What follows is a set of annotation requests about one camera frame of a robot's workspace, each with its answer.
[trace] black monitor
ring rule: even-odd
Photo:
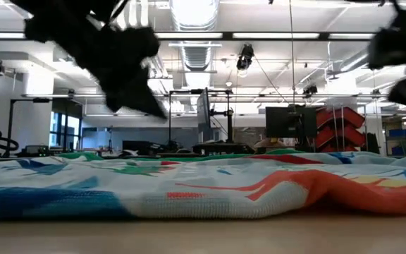
[[[212,140],[211,114],[208,96],[208,88],[204,88],[197,100],[197,120],[199,141]]]
[[[311,107],[267,107],[268,138],[317,137],[316,109]]]

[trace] desk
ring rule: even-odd
[[[0,223],[0,254],[406,253],[406,217],[285,214],[256,221]]]

